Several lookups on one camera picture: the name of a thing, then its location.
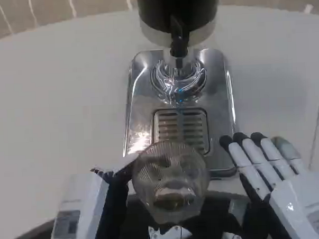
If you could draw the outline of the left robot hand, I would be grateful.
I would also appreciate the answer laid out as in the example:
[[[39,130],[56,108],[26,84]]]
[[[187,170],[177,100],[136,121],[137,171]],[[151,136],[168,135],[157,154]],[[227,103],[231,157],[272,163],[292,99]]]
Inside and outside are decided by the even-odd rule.
[[[187,239],[180,222],[200,213],[208,184],[202,155],[186,145],[131,153],[117,172],[70,177],[51,239]]]

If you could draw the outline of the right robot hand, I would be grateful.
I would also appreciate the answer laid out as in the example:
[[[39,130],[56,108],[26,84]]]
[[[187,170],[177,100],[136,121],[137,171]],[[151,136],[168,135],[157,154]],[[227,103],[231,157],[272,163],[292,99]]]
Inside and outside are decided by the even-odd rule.
[[[260,237],[319,239],[319,171],[286,139],[237,132],[219,138],[257,210]]]

